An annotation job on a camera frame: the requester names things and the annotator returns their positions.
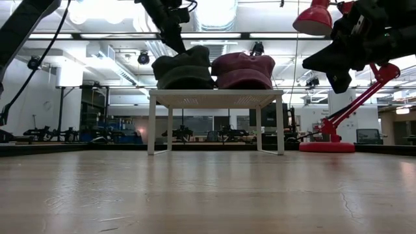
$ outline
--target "table leg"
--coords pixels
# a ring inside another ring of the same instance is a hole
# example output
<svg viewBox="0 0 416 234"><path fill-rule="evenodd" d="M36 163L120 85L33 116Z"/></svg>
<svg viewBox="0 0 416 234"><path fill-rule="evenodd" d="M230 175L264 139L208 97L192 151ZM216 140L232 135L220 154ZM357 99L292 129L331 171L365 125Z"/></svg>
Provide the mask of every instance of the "table leg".
<svg viewBox="0 0 416 234"><path fill-rule="evenodd" d="M148 127L148 155L155 155L156 132L156 97L150 96L149 127Z"/></svg>
<svg viewBox="0 0 416 234"><path fill-rule="evenodd" d="M276 127L278 136L278 155L283 155L285 153L285 129L283 126L283 103L281 95L276 96Z"/></svg>
<svg viewBox="0 0 416 234"><path fill-rule="evenodd" d="M168 150L172 150L172 131L174 125L174 110L169 107L168 109Z"/></svg>
<svg viewBox="0 0 416 234"><path fill-rule="evenodd" d="M257 106L255 109L255 121L257 126L257 150L263 150L261 143L261 107Z"/></svg>

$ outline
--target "shelf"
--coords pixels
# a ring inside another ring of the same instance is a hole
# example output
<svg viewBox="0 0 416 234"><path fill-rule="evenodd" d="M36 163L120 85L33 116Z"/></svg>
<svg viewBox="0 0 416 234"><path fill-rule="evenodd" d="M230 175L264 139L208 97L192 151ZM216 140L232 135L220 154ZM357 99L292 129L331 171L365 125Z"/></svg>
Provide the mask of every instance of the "shelf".
<svg viewBox="0 0 416 234"><path fill-rule="evenodd" d="M150 90L150 96L173 109L255 109L282 96L282 90Z"/></svg>

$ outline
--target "white table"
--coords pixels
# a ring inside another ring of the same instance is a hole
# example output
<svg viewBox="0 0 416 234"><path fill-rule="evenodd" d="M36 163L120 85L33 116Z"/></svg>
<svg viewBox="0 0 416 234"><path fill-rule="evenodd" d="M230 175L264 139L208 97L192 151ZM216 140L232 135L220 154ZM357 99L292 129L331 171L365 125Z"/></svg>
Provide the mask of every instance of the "white table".
<svg viewBox="0 0 416 234"><path fill-rule="evenodd" d="M174 109L256 109L257 150L262 149L261 109L276 100L278 155L285 152L282 90L150 90L148 155L172 150ZM156 101L168 109L168 149L155 152Z"/></svg>

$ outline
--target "lamp base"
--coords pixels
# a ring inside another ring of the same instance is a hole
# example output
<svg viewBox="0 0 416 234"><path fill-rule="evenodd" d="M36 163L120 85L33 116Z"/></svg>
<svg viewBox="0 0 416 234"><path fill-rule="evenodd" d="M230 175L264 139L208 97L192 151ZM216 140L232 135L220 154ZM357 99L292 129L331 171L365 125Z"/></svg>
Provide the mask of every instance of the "lamp base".
<svg viewBox="0 0 416 234"><path fill-rule="evenodd" d="M302 142L299 145L301 152L313 153L354 153L356 147L347 142Z"/></svg>

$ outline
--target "wooden floor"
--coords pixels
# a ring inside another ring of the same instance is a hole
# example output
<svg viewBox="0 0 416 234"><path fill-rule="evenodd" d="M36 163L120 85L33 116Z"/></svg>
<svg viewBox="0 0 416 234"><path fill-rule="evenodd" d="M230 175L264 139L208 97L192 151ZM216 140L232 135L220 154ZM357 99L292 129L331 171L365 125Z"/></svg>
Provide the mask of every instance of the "wooden floor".
<svg viewBox="0 0 416 234"><path fill-rule="evenodd" d="M0 233L416 233L416 158L137 151L0 158Z"/></svg>

